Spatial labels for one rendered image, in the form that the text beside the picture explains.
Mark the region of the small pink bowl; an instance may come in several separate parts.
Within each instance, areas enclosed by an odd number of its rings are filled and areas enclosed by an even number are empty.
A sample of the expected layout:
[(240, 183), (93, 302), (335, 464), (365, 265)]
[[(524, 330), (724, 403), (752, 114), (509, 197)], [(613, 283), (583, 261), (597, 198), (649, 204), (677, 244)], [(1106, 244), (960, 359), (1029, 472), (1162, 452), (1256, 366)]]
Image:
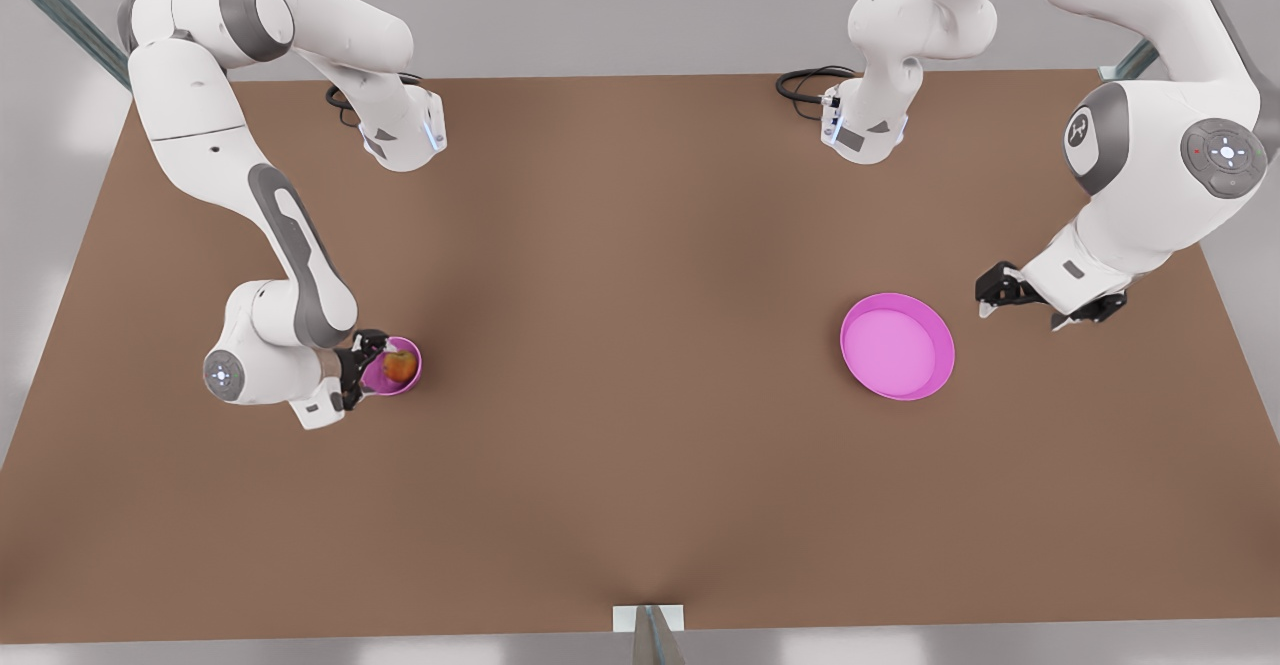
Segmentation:
[(387, 350), (413, 350), (419, 356), (419, 373), (417, 377), (411, 382), (397, 384), (390, 382), (381, 373), (381, 361), (383, 354), (378, 356), (374, 364), (369, 366), (369, 370), (364, 373), (364, 387), (366, 395), (376, 396), (397, 396), (402, 393), (410, 393), (412, 387), (419, 382), (420, 375), (422, 373), (422, 356), (415, 341), (407, 340), (407, 338), (389, 336)]

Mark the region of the pink round plate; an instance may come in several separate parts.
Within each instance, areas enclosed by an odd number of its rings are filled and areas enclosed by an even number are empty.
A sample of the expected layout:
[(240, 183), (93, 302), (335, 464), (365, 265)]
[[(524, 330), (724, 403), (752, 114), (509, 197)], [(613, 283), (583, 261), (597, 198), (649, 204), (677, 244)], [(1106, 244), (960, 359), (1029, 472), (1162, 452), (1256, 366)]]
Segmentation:
[(946, 386), (956, 363), (950, 327), (925, 302), (883, 292), (845, 315), (838, 345), (852, 377), (870, 393), (916, 402)]

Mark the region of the silver frame post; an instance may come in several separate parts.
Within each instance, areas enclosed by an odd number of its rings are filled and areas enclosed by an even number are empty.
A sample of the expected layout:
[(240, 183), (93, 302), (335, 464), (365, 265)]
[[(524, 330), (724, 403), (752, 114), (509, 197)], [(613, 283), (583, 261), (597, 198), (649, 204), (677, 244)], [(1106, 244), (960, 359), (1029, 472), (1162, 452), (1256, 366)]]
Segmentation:
[(101, 65), (114, 81), (127, 91), (132, 91), (125, 54), (72, 0), (29, 1)]
[(685, 630), (681, 604), (616, 605), (612, 609), (614, 633), (631, 633), (631, 665), (686, 665), (676, 632)]
[(1170, 81), (1234, 81), (1249, 75), (1268, 84), (1220, 0), (1097, 0), (1091, 17), (1142, 37), (1116, 65), (1100, 68), (1102, 81), (1138, 81), (1162, 61)]

